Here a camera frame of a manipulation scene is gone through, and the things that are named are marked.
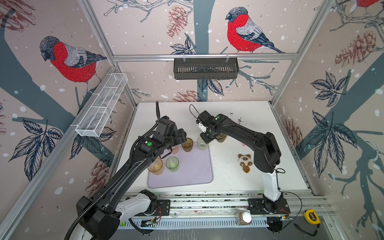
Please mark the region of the yellow glass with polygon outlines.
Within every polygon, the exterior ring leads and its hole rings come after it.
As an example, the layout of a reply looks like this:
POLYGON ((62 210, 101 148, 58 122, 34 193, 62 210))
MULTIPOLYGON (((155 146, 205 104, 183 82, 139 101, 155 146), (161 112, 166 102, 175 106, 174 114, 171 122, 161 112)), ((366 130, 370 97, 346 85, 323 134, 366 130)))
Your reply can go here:
POLYGON ((159 176, 163 173, 163 161, 160 158, 156 158, 153 163, 148 167, 150 174, 159 176))

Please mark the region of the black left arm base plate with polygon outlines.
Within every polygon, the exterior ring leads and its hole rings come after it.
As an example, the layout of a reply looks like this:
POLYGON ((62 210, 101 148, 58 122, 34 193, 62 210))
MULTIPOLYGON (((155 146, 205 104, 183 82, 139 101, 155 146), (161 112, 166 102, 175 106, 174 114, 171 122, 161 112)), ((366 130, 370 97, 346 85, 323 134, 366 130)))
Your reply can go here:
POLYGON ((156 205, 150 204, 149 209, 138 216, 169 216, 171 209, 171 201, 170 200, 157 200, 156 205))

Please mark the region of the small green glass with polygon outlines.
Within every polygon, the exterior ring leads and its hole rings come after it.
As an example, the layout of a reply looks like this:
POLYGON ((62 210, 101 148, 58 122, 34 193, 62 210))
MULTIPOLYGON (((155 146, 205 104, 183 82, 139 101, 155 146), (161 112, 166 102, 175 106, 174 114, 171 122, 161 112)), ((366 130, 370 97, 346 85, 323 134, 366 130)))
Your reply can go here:
POLYGON ((176 157, 170 157, 166 161, 166 167, 171 172, 176 172, 179 169, 179 160, 176 157))

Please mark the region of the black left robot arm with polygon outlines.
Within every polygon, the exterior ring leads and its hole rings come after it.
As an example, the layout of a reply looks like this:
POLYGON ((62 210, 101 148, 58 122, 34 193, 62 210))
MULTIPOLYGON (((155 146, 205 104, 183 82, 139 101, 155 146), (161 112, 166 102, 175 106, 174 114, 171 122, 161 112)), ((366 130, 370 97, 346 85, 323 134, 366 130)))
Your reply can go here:
POLYGON ((81 225, 94 240, 108 240, 116 232, 123 218, 144 212, 153 212, 157 197, 148 190, 122 202, 121 199, 138 176, 165 150, 185 143, 187 134, 175 122, 161 116, 156 103, 157 121, 143 136, 136 139, 122 168, 90 198, 83 196, 76 205, 78 217, 70 226, 65 239, 71 238, 77 225, 81 225))

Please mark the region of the pale green frosted glass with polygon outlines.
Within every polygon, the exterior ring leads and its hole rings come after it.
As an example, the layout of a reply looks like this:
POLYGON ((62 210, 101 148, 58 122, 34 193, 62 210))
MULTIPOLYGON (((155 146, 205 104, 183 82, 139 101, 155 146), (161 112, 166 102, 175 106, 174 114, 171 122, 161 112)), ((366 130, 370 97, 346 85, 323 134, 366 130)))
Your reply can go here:
POLYGON ((201 150, 201 151, 204 151, 209 146, 207 143, 204 142, 204 140, 201 137, 199 137, 197 139, 197 145, 198 145, 199 150, 201 150))

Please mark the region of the olive amber glass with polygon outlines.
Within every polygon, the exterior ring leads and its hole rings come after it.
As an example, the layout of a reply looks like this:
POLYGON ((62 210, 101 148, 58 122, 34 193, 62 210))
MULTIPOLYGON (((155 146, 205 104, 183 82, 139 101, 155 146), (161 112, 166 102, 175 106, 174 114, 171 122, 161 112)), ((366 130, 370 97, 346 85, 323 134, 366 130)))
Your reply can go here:
POLYGON ((191 138, 186 138, 186 141, 182 143, 182 148, 185 152, 190 152, 193 148, 194 142, 191 138))

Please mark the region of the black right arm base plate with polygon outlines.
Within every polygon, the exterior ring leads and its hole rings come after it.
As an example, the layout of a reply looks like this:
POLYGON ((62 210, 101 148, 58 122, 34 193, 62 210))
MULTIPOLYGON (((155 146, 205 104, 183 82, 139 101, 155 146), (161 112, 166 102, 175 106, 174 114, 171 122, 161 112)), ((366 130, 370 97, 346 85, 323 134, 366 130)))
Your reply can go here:
POLYGON ((248 210, 252 215, 288 215, 291 213, 286 199, 275 202, 269 199, 248 199, 248 210))

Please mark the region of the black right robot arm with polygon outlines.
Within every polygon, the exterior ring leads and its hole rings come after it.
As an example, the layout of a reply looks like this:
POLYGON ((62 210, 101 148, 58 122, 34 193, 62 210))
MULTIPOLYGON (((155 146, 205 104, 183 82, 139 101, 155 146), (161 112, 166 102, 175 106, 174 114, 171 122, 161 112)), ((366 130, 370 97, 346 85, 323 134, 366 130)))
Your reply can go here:
POLYGON ((225 115, 212 116, 207 111, 199 114, 196 123, 203 131, 200 137, 205 143, 215 140, 220 134, 232 137, 254 151, 253 165, 263 172, 263 204, 268 213, 275 213, 283 205, 284 194, 280 191, 275 168, 280 164, 282 153, 275 136, 255 132, 232 121, 225 115))

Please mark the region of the pink glass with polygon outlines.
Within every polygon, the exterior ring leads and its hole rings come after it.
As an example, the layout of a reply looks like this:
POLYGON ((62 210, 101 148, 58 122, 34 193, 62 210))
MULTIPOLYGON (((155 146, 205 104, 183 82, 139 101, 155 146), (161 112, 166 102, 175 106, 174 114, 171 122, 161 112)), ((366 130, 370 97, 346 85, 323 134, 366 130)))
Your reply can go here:
POLYGON ((177 154, 178 153, 178 151, 179 151, 179 146, 173 146, 172 147, 172 154, 177 154))

